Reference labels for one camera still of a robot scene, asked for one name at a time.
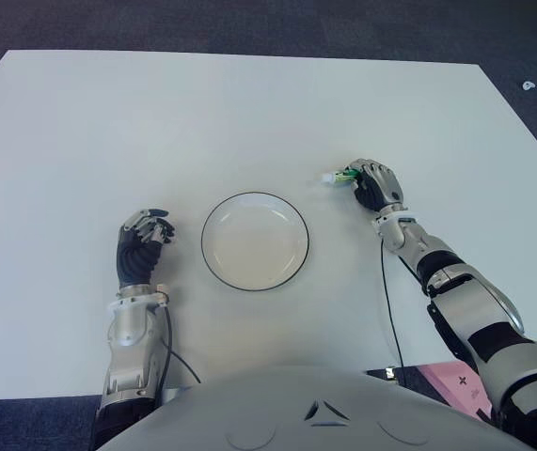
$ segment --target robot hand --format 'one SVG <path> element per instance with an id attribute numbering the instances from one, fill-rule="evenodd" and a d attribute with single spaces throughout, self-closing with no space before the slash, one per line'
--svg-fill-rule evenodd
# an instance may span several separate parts
<path id="1" fill-rule="evenodd" d="M 351 162 L 348 168 L 360 173 L 354 182 L 354 194 L 363 207 L 376 212 L 388 205 L 394 206 L 393 210 L 402 208 L 402 188 L 391 169 L 375 160 L 363 159 Z"/>
<path id="2" fill-rule="evenodd" d="M 117 268 L 119 287 L 148 284 L 164 243 L 174 236 L 167 211 L 140 210 L 119 229 Z"/>

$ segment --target gray carpet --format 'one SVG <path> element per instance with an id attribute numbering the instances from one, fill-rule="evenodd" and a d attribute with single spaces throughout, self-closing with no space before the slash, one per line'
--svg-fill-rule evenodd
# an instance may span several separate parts
<path id="1" fill-rule="evenodd" d="M 537 87 L 521 88 L 537 85 L 537 0 L 0 0 L 8 49 L 476 63 L 537 139 Z M 416 370 L 407 376 L 438 397 Z M 0 450 L 86 450 L 98 401 L 0 401 Z"/>

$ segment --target robot forearm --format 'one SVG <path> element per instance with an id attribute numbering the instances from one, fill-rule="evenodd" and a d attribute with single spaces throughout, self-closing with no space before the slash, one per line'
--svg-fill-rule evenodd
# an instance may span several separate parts
<path id="1" fill-rule="evenodd" d="M 431 298 L 450 351 L 480 374 L 498 426 L 537 448 L 537 342 L 523 335 L 513 303 L 401 204 L 383 208 L 375 227 Z"/>
<path id="2" fill-rule="evenodd" d="M 111 363 L 97 410 L 91 449 L 97 449 L 160 404 L 170 359 L 167 295 L 151 288 L 150 276 L 174 227 L 167 211 L 137 211 L 119 229 L 118 299 L 107 340 Z"/>
<path id="3" fill-rule="evenodd" d="M 166 295 L 145 284 L 122 288 L 118 295 L 110 305 L 114 313 L 107 333 L 111 363 L 91 449 L 153 412 L 161 399 L 162 370 L 168 359 L 163 339 Z"/>

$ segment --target plate rim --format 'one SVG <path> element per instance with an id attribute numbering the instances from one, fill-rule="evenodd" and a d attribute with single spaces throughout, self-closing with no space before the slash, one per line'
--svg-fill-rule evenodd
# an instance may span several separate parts
<path id="1" fill-rule="evenodd" d="M 203 236 L 205 235 L 205 227 L 208 224 L 208 221 L 212 217 L 213 213 L 218 209 L 218 207 L 220 207 L 225 202 L 228 202 L 229 200 L 231 200 L 234 197 L 238 197 L 239 195 L 245 195 L 245 194 L 270 195 L 271 197 L 276 197 L 278 200 L 283 201 L 284 203 L 289 205 L 297 213 L 299 218 L 302 220 L 302 224 L 304 225 L 304 229 L 306 230 L 306 238 L 307 238 L 306 239 L 306 252 L 304 254 L 304 259 L 300 263 L 299 267 L 295 270 L 295 272 L 293 274 L 291 274 L 288 278 L 283 280 L 280 284 L 273 285 L 273 286 L 268 287 L 268 288 L 241 288 L 241 287 L 236 287 L 233 284 L 230 284 L 229 282 L 227 282 L 226 280 L 222 279 L 222 277 L 220 277 L 218 274 L 216 274 L 213 271 L 212 267 L 208 263 L 208 259 L 205 257 L 205 252 L 203 252 Z M 220 282 L 222 282 L 224 285 L 228 285 L 231 288 L 239 289 L 241 291 L 251 291 L 251 292 L 268 291 L 269 289 L 274 289 L 274 288 L 277 288 L 277 287 L 280 287 L 280 286 L 286 284 L 287 282 L 289 282 L 291 279 L 293 279 L 295 277 L 295 275 L 299 272 L 299 270 L 302 269 L 302 267 L 306 263 L 306 260 L 308 259 L 308 254 L 309 254 L 309 231 L 308 231 L 308 225 L 306 224 L 306 220 L 304 219 L 304 216 L 302 216 L 302 213 L 291 202 L 283 199 L 279 195 L 266 193 L 264 191 L 245 191 L 245 192 L 242 192 L 242 193 L 233 194 L 233 195 L 227 197 L 226 199 L 224 199 L 223 201 L 221 201 L 220 203 L 218 203 L 215 207 L 213 207 L 212 211 L 210 211 L 210 213 L 208 214 L 207 218 L 205 218 L 205 222 L 203 223 L 203 228 L 201 229 L 201 238 L 199 239 L 199 246 L 201 247 L 201 255 L 203 256 L 203 261 L 205 262 L 205 266 L 207 267 L 208 270 L 210 270 L 210 272 L 213 274 L 213 276 L 216 279 L 218 279 Z"/>

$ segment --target pink paper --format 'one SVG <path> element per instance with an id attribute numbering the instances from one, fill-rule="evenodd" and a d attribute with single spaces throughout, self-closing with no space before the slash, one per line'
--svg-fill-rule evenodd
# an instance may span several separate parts
<path id="1" fill-rule="evenodd" d="M 429 383 L 457 411 L 481 419 L 481 409 L 488 417 L 492 404 L 487 398 L 482 380 L 464 362 L 421 365 L 419 371 Z"/>

